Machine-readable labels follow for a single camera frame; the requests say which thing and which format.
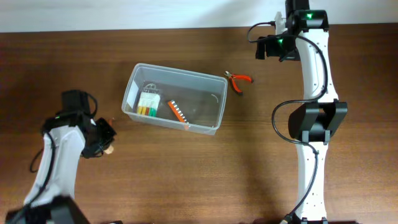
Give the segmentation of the orange bit holder strip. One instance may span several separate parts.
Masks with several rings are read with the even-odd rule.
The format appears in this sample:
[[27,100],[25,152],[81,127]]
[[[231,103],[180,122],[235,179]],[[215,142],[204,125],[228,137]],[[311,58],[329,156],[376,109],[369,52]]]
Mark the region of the orange bit holder strip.
[[181,109],[178,107],[178,104],[174,100],[168,101],[167,104],[180,122],[188,123],[185,115],[182,113]]

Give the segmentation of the clear plastic storage box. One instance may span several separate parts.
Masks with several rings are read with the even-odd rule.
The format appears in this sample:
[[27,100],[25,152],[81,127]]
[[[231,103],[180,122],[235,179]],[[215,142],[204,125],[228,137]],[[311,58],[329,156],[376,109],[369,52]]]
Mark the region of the clear plastic storage box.
[[[142,89],[156,84],[161,100],[156,117],[136,113]],[[214,135],[221,126],[228,81],[223,77],[177,68],[138,63],[128,81],[121,109],[142,123]],[[167,102],[174,100],[188,123],[180,122]]]

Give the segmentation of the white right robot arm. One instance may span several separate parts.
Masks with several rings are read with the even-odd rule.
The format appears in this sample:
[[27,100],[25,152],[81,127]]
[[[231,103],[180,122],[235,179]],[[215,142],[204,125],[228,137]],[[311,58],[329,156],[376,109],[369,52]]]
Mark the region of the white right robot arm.
[[329,23],[324,10],[310,9],[308,0],[285,2],[269,25],[274,35],[259,37],[256,58],[277,57],[280,62],[301,63],[304,94],[274,109],[297,103],[288,119],[289,135],[279,134],[295,145],[298,156],[298,199],[282,223],[327,223],[324,202],[325,158],[328,145],[344,120],[347,103],[340,101],[333,85],[328,58]]

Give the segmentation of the orange scraper with wooden handle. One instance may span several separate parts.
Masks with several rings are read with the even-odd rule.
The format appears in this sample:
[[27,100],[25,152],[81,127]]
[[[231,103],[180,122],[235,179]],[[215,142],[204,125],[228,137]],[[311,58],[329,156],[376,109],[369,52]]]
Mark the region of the orange scraper with wooden handle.
[[[110,126],[113,126],[113,121],[114,121],[114,118],[109,119],[109,120],[108,120],[108,124],[109,124]],[[111,144],[109,145],[109,147],[108,147],[106,150],[104,150],[104,152],[105,152],[106,154],[112,154],[113,151],[114,151],[114,147],[113,147]]]

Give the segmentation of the clear case of coloured bits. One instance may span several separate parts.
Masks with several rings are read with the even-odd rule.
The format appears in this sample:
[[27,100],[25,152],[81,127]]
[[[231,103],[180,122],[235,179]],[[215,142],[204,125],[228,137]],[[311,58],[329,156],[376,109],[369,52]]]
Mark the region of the clear case of coloured bits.
[[160,90],[157,88],[156,84],[147,84],[141,91],[136,113],[139,115],[156,117],[160,100]]

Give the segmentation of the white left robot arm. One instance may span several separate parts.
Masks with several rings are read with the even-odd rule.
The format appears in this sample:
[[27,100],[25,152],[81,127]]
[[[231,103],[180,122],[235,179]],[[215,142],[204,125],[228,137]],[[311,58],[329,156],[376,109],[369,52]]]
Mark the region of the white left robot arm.
[[82,90],[62,93],[62,109],[41,129],[44,147],[33,186],[23,206],[7,213],[6,223],[88,223],[74,201],[78,163],[112,153],[116,135],[105,119],[95,118],[95,101]]

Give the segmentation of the red handled pliers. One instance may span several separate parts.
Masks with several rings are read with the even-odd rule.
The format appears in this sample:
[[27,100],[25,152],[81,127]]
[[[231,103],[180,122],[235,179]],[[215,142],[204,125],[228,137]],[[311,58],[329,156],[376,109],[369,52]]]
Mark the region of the red handled pliers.
[[243,95],[243,91],[238,87],[236,81],[243,80],[248,83],[253,83],[254,79],[248,75],[237,75],[235,73],[231,73],[229,71],[225,71],[224,75],[228,77],[229,84],[231,85],[233,91],[239,96]]

